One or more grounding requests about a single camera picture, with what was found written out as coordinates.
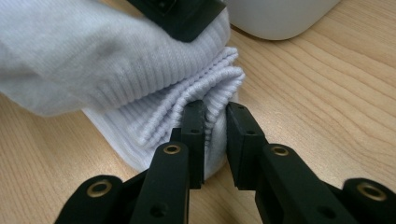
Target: white cloth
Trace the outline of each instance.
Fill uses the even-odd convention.
[[[94,0],[5,0],[0,10],[0,92],[11,100],[43,116],[83,109],[142,171],[183,106],[203,99],[206,176],[221,166],[224,107],[244,78],[224,47],[226,10],[191,43]]]

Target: wooden surface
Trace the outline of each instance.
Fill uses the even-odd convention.
[[[286,41],[233,31],[240,90],[270,142],[324,181],[366,177],[396,191],[396,2],[346,0]],[[0,223],[51,223],[84,180],[136,172],[81,112],[40,118],[0,96]],[[190,223],[261,223],[227,166],[191,192]]]

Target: white container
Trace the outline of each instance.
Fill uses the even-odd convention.
[[[225,0],[231,24],[260,38],[299,35],[340,0]]]

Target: black object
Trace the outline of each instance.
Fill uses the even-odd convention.
[[[174,39],[191,42],[225,5],[220,0],[127,0]]]
[[[227,155],[239,189],[256,190],[264,223],[396,223],[396,195],[356,178],[337,189],[320,181],[290,147],[268,144],[242,105],[227,105]],[[189,189],[204,182],[203,103],[185,107],[181,128],[149,169],[122,183],[99,175],[70,197],[56,223],[188,223]]]

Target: wooden table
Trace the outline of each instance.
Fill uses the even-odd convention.
[[[396,191],[396,2],[345,0],[303,34],[232,32],[246,105],[272,143],[322,180],[366,177]],[[0,222],[51,223],[84,180],[126,180],[126,165],[82,112],[40,118],[0,96]],[[190,223],[261,223],[227,166],[191,191]]]

